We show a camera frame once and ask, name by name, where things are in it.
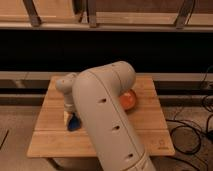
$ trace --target shelf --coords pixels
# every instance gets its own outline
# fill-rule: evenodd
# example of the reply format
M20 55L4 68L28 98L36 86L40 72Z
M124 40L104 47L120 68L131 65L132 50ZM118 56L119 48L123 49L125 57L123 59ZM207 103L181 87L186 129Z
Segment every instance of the shelf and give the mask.
M213 2L211 0L87 0L87 12L78 12L74 1L33 0L41 24L30 22L30 13L21 0L3 3L0 0L0 29L44 29L80 31L171 31L212 32ZM178 28L177 20L182 20Z

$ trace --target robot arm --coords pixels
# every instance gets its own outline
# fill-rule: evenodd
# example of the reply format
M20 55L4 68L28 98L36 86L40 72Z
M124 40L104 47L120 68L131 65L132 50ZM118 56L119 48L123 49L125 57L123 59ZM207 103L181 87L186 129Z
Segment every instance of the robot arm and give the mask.
M155 170L119 103L134 82L132 66L116 62L85 70L72 84L76 110L105 171Z

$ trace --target orange object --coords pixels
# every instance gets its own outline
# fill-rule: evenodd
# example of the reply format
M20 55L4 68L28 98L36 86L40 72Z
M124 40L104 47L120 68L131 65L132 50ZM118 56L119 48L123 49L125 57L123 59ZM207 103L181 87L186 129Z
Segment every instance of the orange object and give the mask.
M124 110L132 109L137 101L136 93L130 89L119 97Z

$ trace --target wooden tabletop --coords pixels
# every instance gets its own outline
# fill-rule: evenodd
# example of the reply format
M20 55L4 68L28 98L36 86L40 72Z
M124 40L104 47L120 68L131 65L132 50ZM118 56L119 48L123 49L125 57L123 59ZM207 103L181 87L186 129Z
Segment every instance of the wooden tabletop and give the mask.
M55 89L58 76L52 77L37 119L28 157L95 157L96 152L84 128L67 131L64 102ZM138 102L127 112L141 142L152 156L174 155L174 147L150 76L137 76L133 87Z

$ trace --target floor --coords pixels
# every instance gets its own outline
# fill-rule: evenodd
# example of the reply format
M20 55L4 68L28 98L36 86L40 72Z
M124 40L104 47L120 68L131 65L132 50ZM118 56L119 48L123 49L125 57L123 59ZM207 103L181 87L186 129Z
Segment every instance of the floor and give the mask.
M27 149L32 136L32 131L40 111L40 103L35 103L32 100L30 104L18 100L15 102L8 98L6 101L0 98L0 144L4 141L0 148L0 170L4 171L54 171L51 165L44 159L30 159L26 157ZM172 119L176 113L179 113L177 119L190 119L198 123L205 129L206 119L210 115L200 105L182 106L182 103L177 105L166 104L165 98L160 98L162 107L166 118ZM169 129L174 128L178 124L168 123ZM213 119L210 122L210 129L213 129ZM182 150L191 150L196 143L197 137L189 129L180 128L173 135L173 142ZM206 138L202 138L201 149L196 155L184 155L176 152L174 156L184 161L190 162L200 171L213 170L213 144ZM152 157L151 158L156 169L159 171L193 171L196 170L184 164L167 157ZM83 158L83 159L56 159L60 165L73 171L101 171L101 166L97 158Z

